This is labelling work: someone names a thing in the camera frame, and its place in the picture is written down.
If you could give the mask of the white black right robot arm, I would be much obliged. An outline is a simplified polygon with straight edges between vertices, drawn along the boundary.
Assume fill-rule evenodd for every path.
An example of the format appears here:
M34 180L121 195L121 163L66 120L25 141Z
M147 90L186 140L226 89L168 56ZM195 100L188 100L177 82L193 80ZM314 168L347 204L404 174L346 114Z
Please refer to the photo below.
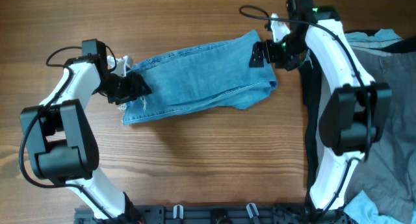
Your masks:
M329 220L341 214L356 166L382 137L392 92L363 68L334 7L287 0L286 8L285 19L261 14L272 38L253 45L249 65L300 70L309 114L302 218Z

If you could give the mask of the grey trousers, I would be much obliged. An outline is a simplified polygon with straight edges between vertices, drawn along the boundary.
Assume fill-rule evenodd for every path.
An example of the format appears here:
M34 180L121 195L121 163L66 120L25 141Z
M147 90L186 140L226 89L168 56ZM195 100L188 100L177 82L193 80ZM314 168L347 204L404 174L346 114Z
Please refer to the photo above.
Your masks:
M392 99L382 138L354 170L346 201L364 190L415 202L415 53L354 52L376 82L388 83Z

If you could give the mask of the light blue cloth bottom right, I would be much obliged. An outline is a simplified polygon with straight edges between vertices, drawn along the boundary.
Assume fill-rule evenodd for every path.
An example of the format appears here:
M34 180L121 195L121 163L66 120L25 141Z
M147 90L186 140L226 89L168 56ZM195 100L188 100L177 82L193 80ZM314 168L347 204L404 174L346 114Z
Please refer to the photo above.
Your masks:
M355 222L365 224L415 224L415 202L407 203L400 198L383 193L367 195L361 190L346 206L344 212Z

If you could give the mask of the light blue shirt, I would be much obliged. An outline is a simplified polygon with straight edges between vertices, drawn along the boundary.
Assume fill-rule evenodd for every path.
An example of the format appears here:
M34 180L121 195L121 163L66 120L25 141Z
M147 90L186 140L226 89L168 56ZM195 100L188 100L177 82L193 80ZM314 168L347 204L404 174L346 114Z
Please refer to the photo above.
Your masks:
M402 40L402 37L393 29L348 31L344 35L348 42L392 42Z

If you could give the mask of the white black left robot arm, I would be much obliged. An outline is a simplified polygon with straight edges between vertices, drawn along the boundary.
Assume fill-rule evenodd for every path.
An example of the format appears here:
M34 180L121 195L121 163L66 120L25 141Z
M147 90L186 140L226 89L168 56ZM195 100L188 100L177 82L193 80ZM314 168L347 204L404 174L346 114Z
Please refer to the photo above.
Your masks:
M67 188L92 210L96 223L145 223L127 194L99 168L99 149L85 108L98 93L116 105L151 93L141 75L129 72L129 56L114 59L105 43L84 40L82 53L61 64L63 76L39 105L24 108L18 162L26 181L44 189Z

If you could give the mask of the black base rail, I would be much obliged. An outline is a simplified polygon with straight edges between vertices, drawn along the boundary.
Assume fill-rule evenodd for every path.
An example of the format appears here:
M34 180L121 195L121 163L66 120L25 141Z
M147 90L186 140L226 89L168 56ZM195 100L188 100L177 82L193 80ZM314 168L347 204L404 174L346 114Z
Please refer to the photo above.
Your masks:
M183 206L162 205L137 206L146 223L153 224L215 224L215 223L340 223L353 224L355 221L343 212L329 210L321 218L310 207L302 203L276 203L274 205L245 206Z

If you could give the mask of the light blue denim jeans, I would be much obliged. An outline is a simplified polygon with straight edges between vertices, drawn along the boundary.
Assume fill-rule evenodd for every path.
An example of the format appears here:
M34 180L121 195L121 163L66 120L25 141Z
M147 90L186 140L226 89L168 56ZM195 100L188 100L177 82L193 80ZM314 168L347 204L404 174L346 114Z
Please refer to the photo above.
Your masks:
M151 93L121 106L122 124L189 114L216 106L247 109L278 87L271 65L251 68L256 31L233 40L170 51L133 65Z

